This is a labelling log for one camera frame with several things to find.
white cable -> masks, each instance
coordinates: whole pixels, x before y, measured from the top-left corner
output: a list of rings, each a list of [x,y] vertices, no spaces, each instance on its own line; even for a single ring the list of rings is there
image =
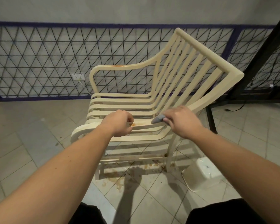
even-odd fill
[[[86,89],[87,93],[91,96],[91,94],[88,92],[86,86],[84,86],[84,85],[81,83],[80,79],[79,79],[78,81],[79,81],[79,83]]]

forearm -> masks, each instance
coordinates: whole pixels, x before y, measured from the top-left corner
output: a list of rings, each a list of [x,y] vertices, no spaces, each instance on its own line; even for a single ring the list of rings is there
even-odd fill
[[[203,128],[194,143],[267,222],[280,223],[280,167]]]
[[[97,127],[40,167],[0,203],[0,223],[68,223],[111,137]]]

gray wall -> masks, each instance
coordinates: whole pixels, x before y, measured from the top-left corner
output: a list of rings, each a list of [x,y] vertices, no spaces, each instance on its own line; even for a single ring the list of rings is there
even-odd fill
[[[280,0],[0,0],[0,21],[276,24]]]

person's left arm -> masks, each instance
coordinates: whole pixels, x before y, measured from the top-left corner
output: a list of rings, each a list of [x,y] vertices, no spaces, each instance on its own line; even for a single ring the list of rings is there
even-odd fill
[[[68,223],[82,201],[110,139],[131,132],[132,115],[117,110],[91,133],[41,166],[0,203],[0,223]]]

person's left hand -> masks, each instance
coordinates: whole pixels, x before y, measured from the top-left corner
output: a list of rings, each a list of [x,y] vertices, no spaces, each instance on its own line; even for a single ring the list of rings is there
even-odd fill
[[[131,133],[132,127],[127,127],[127,122],[134,122],[131,113],[117,110],[107,115],[101,122],[101,126],[110,129],[113,137],[121,137]]]

